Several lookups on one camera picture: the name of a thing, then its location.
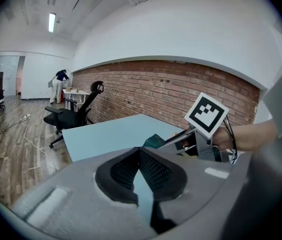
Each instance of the human arm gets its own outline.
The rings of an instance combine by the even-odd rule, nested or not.
[[[233,126],[237,150],[256,151],[261,146],[273,141],[278,136],[274,120],[263,123]],[[232,149],[233,141],[228,131],[220,127],[213,135],[213,144],[221,150]]]

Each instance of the white wall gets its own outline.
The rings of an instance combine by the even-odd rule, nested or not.
[[[25,56],[22,99],[49,98],[47,82],[70,68],[75,49],[75,42],[27,26],[22,14],[8,21],[0,13],[0,56]]]
[[[270,25],[269,29],[271,30],[276,45],[279,49],[280,57],[282,59],[282,32],[278,31],[273,25]],[[278,79],[280,79],[281,76],[282,76],[282,64],[275,77],[272,78],[272,82],[268,86],[269,90],[274,86],[274,84],[278,81]],[[254,120],[255,124],[265,122],[272,118],[270,111],[268,110],[265,103],[263,102],[263,97],[266,95],[266,93],[267,93],[266,90],[261,92],[261,98],[259,105],[257,107],[257,113]]]
[[[22,99],[49,98],[51,89],[47,87],[47,83],[58,71],[69,67],[68,59],[27,53],[22,76]]]
[[[282,62],[268,27],[241,0],[148,0],[94,27],[79,43],[72,71],[137,59],[201,63],[261,89]]]
[[[29,52],[72,59],[76,43],[27,26],[23,15],[8,21],[0,12],[0,52]]]

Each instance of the table surface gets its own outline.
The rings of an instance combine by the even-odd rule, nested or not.
[[[181,128],[144,114],[95,123],[62,131],[72,161],[104,153],[141,147],[154,134],[167,140]]]
[[[71,92],[71,91],[66,91],[66,89],[62,89],[64,94],[81,94],[81,95],[90,95],[90,93],[85,92],[83,90],[79,90],[79,92]]]

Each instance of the light blue table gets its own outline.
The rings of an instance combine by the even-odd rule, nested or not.
[[[72,161],[91,158],[108,152],[141,147],[154,134],[167,140],[181,128],[144,114],[137,114],[92,125],[63,130],[63,137]],[[138,214],[148,223],[151,220],[153,193],[140,170],[134,178],[138,195]]]

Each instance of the black and white marker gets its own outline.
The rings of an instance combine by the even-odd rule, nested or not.
[[[210,139],[228,112],[226,106],[201,92],[184,118]]]

